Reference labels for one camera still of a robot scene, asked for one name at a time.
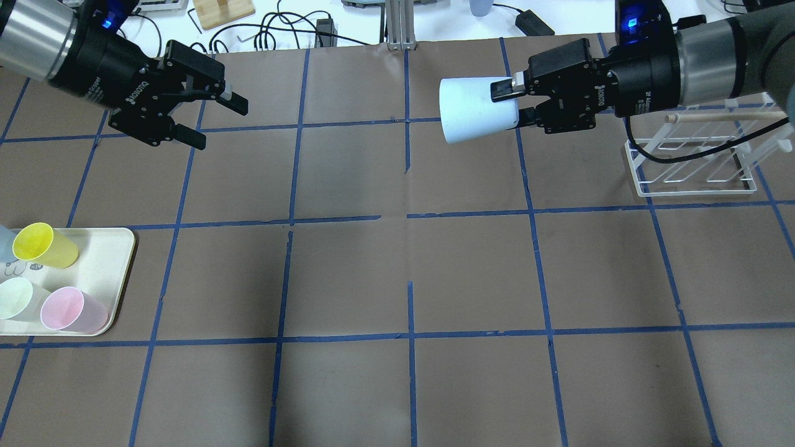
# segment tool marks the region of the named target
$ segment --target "yellow cup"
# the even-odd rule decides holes
[[[77,260],[77,246],[46,223],[32,223],[14,239],[14,256],[45,266],[65,269]]]

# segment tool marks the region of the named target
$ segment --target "metal frame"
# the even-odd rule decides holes
[[[386,0],[386,24],[389,39],[386,46],[391,50],[415,49],[414,0]]]

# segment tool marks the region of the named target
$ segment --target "wooden board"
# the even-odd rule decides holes
[[[193,6],[205,31],[254,13],[253,0],[193,0]]]

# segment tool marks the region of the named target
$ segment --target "black power adapter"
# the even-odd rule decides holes
[[[336,30],[334,29],[334,19],[331,18],[317,19],[315,27],[317,28],[317,31],[319,33],[337,34]],[[336,36],[327,36],[324,34],[315,35],[315,48],[336,47],[336,46],[337,46]]]
[[[549,28],[533,11],[527,10],[516,16],[516,27],[526,36],[554,36],[555,30]]]

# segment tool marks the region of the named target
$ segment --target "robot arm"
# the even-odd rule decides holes
[[[177,140],[203,149],[201,133],[177,124],[180,104],[214,100],[241,114],[224,66],[177,41],[162,60],[116,34],[138,0],[86,0],[75,12],[57,0],[2,0],[0,64],[106,107],[110,126],[151,146]]]
[[[661,0],[616,0],[618,44],[606,57],[592,57],[588,39],[542,52],[529,58],[525,71],[492,83],[491,101],[548,96],[538,107],[518,111],[503,129],[539,126],[555,134],[591,129],[595,114],[609,107],[616,116],[629,117],[768,91],[795,126],[793,17],[795,3],[790,3],[679,25],[674,33]],[[445,121],[443,108],[445,130],[468,125]]]

